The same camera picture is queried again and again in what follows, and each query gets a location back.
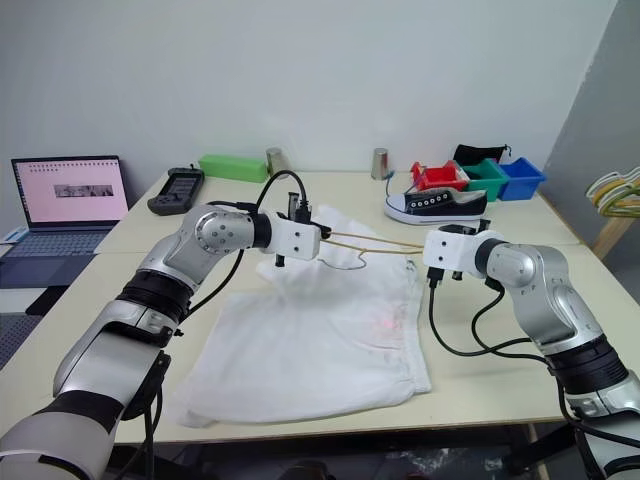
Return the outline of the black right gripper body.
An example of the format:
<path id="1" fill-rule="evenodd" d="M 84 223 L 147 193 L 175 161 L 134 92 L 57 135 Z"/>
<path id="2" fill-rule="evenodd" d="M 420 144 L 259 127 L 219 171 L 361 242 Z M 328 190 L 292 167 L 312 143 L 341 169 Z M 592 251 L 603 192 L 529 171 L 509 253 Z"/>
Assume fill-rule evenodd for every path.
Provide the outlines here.
<path id="1" fill-rule="evenodd" d="M 474 221 L 463 221 L 462 223 L 452 223 L 440 226 L 439 231 L 447 233 L 455 233 L 461 235 L 476 235 L 489 228 L 490 221 L 488 219 L 479 219 Z"/>

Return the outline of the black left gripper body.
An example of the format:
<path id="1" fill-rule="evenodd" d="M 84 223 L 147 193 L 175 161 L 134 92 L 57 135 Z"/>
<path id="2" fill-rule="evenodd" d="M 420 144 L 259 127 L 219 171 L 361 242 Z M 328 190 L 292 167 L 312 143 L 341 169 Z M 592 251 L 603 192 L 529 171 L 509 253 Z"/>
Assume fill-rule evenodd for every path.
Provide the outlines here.
<path id="1" fill-rule="evenodd" d="M 278 212 L 277 215 L 286 220 L 290 220 L 300 224 L 311 223 L 311 207 L 307 200 L 304 200 L 299 193 L 290 192 L 287 212 Z"/>

